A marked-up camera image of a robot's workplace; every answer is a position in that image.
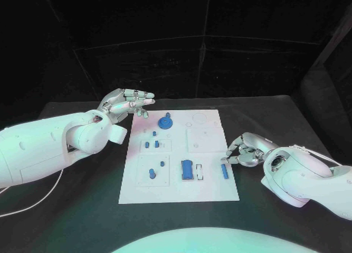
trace white cable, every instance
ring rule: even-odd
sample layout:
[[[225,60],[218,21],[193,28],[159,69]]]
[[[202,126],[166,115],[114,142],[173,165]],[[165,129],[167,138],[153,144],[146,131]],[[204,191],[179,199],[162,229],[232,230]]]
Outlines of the white cable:
[[[300,147],[297,145],[293,145],[290,146],[290,148],[294,148],[294,149],[299,149],[299,150],[303,150],[303,151],[307,151],[310,152],[312,154],[315,154],[318,157],[323,158],[325,160],[328,160],[329,162],[338,164],[339,166],[342,166],[333,159],[331,159],[329,157],[326,157],[323,154],[319,154],[318,152],[315,152],[313,150],[307,149],[306,147]]]
[[[1,191],[0,191],[0,194],[9,189],[10,187],[6,187]]]
[[[63,173],[63,170],[61,171],[59,177],[58,177],[58,179],[56,179],[56,182],[55,182],[55,184],[53,184],[53,187],[52,187],[50,191],[46,193],[46,195],[45,195],[45,197],[40,199],[40,201],[39,201],[36,204],[33,204],[30,207],[27,207],[27,208],[19,210],[19,211],[16,211],[16,212],[10,212],[10,213],[7,213],[7,214],[4,214],[4,215],[0,215],[0,217],[9,216],[9,215],[14,215],[16,213],[20,213],[20,212],[29,210],[30,208],[33,208],[33,207],[46,199],[46,197],[49,196],[49,194],[52,193],[52,191],[53,191],[53,189],[55,189],[55,187],[56,187],[56,185],[58,185],[58,182],[59,182],[62,173]]]

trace blue small part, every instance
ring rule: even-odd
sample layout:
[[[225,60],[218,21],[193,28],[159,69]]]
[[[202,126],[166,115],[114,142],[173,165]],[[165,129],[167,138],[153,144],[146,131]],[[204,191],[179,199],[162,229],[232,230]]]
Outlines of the blue small part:
[[[193,174],[192,174],[192,161],[185,160],[180,162],[182,164],[182,179],[183,180],[191,180],[193,179]]]
[[[150,169],[150,170],[149,170],[149,177],[150,177],[150,179],[154,179],[154,178],[156,178],[154,169]]]
[[[162,117],[162,118],[159,119],[159,127],[160,127],[162,129],[169,129],[169,128],[172,127],[172,125],[173,125],[173,121],[172,121],[172,119],[170,119],[170,113],[167,112],[167,113],[166,113],[166,117]]]
[[[229,177],[228,177],[225,164],[221,165],[221,169],[222,169],[224,178],[228,179]]]

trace white board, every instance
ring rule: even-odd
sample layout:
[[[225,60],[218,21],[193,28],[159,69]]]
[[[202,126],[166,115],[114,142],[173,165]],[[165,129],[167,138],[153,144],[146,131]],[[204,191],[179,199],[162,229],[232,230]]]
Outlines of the white board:
[[[157,122],[166,112],[173,126],[163,130]],[[227,149],[218,110],[149,111],[149,119],[134,115],[118,203],[238,201],[231,165],[228,179],[221,170]],[[192,161],[192,180],[182,180],[183,160]]]

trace dark table surface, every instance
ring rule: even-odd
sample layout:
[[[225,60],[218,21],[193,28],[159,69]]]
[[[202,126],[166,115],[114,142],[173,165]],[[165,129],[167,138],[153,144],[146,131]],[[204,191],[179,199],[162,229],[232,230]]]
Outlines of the dark table surface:
[[[98,102],[48,103],[40,118],[85,112]],[[305,145],[328,154],[289,96],[157,100],[147,110],[218,109],[227,143],[253,132],[279,145]],[[131,117],[120,123],[128,130]],[[111,252],[154,233],[191,227],[244,229],[319,252],[352,252],[352,222],[316,202],[287,205],[263,186],[263,167],[232,166],[240,201],[118,205],[128,135],[65,169],[48,199],[0,218],[0,252]],[[59,173],[0,195],[0,214],[48,193]]]

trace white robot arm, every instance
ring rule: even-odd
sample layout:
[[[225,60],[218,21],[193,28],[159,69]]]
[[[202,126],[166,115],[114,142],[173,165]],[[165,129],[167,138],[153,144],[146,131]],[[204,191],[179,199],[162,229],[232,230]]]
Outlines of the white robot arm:
[[[127,130],[114,125],[141,108],[152,93],[117,89],[97,110],[19,124],[0,131],[0,188],[32,182],[98,153],[107,141],[121,144]]]
[[[229,157],[237,148],[241,155]],[[286,203],[302,207],[313,199],[338,216],[352,220],[352,167],[339,164],[329,168],[309,152],[319,155],[296,145],[279,147],[257,134],[244,133],[221,161],[247,167],[264,162],[261,183]]]

